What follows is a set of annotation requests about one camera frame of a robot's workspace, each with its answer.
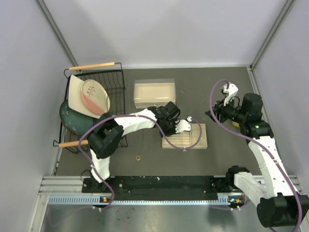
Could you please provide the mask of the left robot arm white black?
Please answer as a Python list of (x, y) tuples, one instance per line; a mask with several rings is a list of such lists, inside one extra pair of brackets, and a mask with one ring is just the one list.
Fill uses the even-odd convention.
[(93, 162), (91, 174), (94, 188), (101, 192), (108, 189), (110, 156), (116, 151), (123, 137), (155, 127), (162, 129), (161, 134), (174, 135), (176, 125), (180, 122), (180, 113), (180, 109), (170, 101), (165, 106), (150, 106), (126, 117), (113, 118), (94, 129), (87, 136)]

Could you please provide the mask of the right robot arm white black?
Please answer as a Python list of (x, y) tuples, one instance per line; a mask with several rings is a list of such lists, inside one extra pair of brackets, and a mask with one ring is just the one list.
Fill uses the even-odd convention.
[(294, 226), (298, 229), (309, 210), (309, 197), (299, 194), (284, 169), (274, 133), (262, 119), (262, 98), (247, 93), (238, 106), (235, 106), (235, 99), (235, 93), (226, 93), (206, 115), (219, 124), (227, 120), (239, 124), (238, 136), (246, 140), (253, 152), (264, 184), (260, 184), (247, 168), (232, 166), (226, 174), (225, 185), (230, 191), (240, 189), (247, 195), (265, 228)]

